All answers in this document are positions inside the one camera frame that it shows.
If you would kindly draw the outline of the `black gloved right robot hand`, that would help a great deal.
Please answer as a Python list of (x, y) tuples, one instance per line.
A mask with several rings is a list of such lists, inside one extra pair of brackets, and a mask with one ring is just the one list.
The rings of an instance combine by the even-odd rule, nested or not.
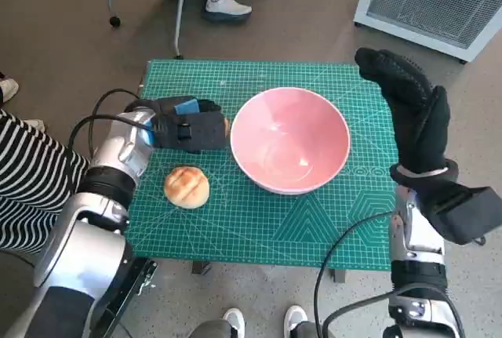
[(417, 64), (389, 50), (360, 48), (355, 62), (363, 79), (378, 84), (389, 106), (398, 164), (415, 174), (446, 168), (446, 89), (432, 85)]

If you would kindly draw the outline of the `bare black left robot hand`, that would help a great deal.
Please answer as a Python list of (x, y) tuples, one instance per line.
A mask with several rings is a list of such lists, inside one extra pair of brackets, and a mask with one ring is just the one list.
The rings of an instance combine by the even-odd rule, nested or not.
[(124, 112), (148, 108), (156, 114), (198, 114), (201, 112), (221, 111), (221, 106), (212, 100), (197, 99), (194, 96), (171, 96), (156, 100), (138, 99), (125, 107)]

